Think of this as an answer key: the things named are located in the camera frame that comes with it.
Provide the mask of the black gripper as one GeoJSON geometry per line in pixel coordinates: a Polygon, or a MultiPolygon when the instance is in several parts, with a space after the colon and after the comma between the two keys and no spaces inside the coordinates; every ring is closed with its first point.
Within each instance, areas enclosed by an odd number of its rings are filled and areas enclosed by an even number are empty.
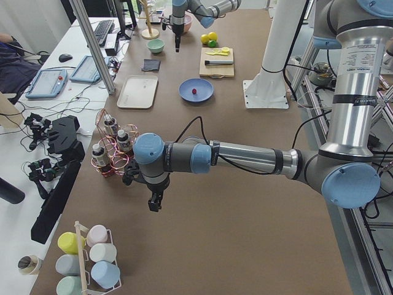
{"type": "Polygon", "coordinates": [[[159,212],[161,210],[161,202],[163,199],[163,192],[170,184],[170,177],[167,176],[162,182],[157,184],[147,183],[148,189],[152,192],[152,196],[148,201],[150,211],[159,212]]]}
{"type": "Polygon", "coordinates": [[[175,52],[179,53],[180,45],[181,45],[181,35],[184,31],[184,16],[175,16],[172,15],[170,17],[172,31],[175,34],[175,52]]]}

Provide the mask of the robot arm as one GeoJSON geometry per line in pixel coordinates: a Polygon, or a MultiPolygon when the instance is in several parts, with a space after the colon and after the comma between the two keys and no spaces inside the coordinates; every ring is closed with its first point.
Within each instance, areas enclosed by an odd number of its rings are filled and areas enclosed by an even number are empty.
{"type": "Polygon", "coordinates": [[[223,17],[229,12],[238,10],[240,5],[240,0],[219,1],[209,7],[202,4],[200,0],[172,1],[172,14],[169,16],[169,24],[175,35],[175,51],[180,51],[186,11],[193,14],[204,28],[209,28],[214,23],[215,19],[223,17]]]}
{"type": "Polygon", "coordinates": [[[207,173],[223,164],[258,175],[284,175],[342,208],[362,207],[377,196],[381,180],[367,142],[383,51],[392,37],[392,2],[318,1],[316,10],[314,37],[335,39],[341,46],[326,142],[317,151],[283,151],[142,134],[133,146],[134,159],[139,179],[152,192],[152,211],[160,209],[172,172],[207,173]]]}

